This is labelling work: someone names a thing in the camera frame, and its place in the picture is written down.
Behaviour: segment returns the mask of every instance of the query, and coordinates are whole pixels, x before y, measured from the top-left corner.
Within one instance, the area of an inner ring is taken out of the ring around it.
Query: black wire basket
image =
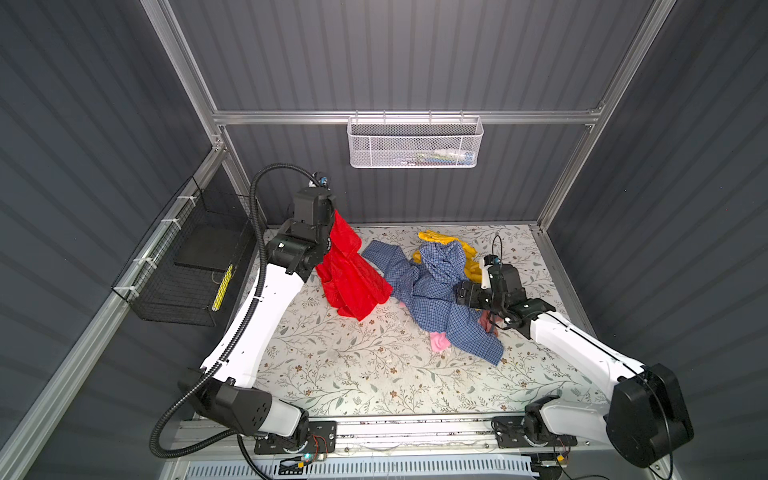
[[[197,189],[143,258],[129,285],[112,286],[143,320],[216,326],[238,304],[256,247],[247,197]]]

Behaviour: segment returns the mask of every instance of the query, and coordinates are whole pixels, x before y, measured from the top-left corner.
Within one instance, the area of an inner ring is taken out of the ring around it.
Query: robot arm
[[[646,367],[574,326],[541,299],[529,299],[517,270],[498,257],[484,258],[482,284],[465,281],[456,302],[491,310],[501,329],[556,352],[584,373],[608,404],[569,402],[545,396],[529,405],[522,429],[546,442],[552,434],[611,443],[630,463],[647,467],[694,435],[675,375],[662,365]]]
[[[195,410],[242,435],[273,433],[286,445],[306,440],[308,415],[302,409],[253,388],[262,355],[293,298],[310,278],[315,266],[330,250],[333,228],[333,195],[325,187],[310,185],[293,197],[293,218],[286,221],[266,245],[264,286],[256,314],[243,330],[237,347],[202,389],[190,397]],[[187,391],[200,375],[219,361],[246,320],[256,295],[254,284],[219,345],[199,369],[190,369],[179,382]]]

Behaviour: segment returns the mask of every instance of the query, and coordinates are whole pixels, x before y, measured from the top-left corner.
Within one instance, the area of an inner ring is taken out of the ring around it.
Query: red cloth
[[[392,295],[392,286],[358,252],[362,241],[339,212],[331,229],[331,250],[316,267],[328,303],[339,315],[362,321]]]

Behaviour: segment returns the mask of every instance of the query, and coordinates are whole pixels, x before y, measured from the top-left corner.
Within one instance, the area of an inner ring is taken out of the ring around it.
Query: wire mesh basket
[[[216,326],[226,323],[256,246],[247,199],[198,189],[172,219],[129,285],[113,285],[143,320]]]
[[[347,121],[355,168],[472,168],[483,128],[464,115],[356,115]]]

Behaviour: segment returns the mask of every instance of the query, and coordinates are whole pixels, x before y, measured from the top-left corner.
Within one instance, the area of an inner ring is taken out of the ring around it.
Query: floral patterned surface
[[[491,253],[498,233],[504,261],[518,268],[528,295],[567,315],[527,226],[432,229],[469,243],[478,258]],[[355,229],[363,249],[376,239],[400,245],[409,257],[422,242],[421,230],[426,228]],[[497,366],[453,346],[434,353],[429,334],[394,297],[358,323],[336,314],[313,274],[275,330],[257,386],[314,416],[521,411],[550,392],[605,401],[589,379],[550,350],[514,330],[501,331],[499,339],[505,354]]]

